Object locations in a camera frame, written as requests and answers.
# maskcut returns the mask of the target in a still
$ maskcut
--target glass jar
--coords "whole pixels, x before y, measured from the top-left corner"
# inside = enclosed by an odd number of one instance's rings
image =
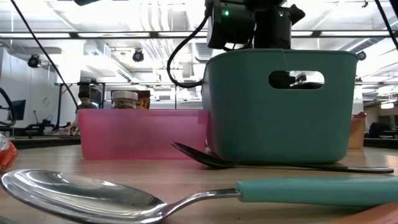
[[[131,91],[115,91],[112,93],[112,109],[136,109],[138,94]]]

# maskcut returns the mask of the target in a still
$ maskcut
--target pink plastic container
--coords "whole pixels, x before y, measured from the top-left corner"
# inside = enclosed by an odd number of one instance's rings
[[[170,145],[204,151],[209,113],[205,110],[79,110],[85,159],[187,159]]]

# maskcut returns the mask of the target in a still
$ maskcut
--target person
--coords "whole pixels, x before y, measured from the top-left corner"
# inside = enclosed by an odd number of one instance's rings
[[[76,119],[74,122],[72,122],[72,124],[63,129],[65,132],[68,132],[77,126],[77,112],[79,109],[98,109],[97,106],[90,102],[90,94],[87,91],[79,92],[78,96],[81,104],[76,109]]]

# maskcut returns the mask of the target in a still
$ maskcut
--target wooden table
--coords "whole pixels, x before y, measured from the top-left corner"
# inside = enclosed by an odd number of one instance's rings
[[[389,166],[398,174],[398,151],[371,149],[350,151],[342,161],[347,166]],[[206,170],[191,160],[180,161],[84,161],[80,146],[21,150],[13,169],[47,169],[81,174],[145,190],[175,202],[202,190],[234,187],[237,180],[276,177],[374,177],[374,174],[322,172],[283,167]],[[47,215],[0,193],[0,216],[20,224],[72,223]],[[166,224],[284,224],[320,223],[358,212],[357,208],[241,203],[234,198],[195,203],[175,213]]]

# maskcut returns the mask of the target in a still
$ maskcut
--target teal plastic basket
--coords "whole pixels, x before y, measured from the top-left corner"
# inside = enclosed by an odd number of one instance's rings
[[[209,60],[202,86],[208,144],[236,162],[332,163],[348,150],[358,58],[341,51],[237,50]],[[317,90],[280,90],[274,71],[318,71]]]

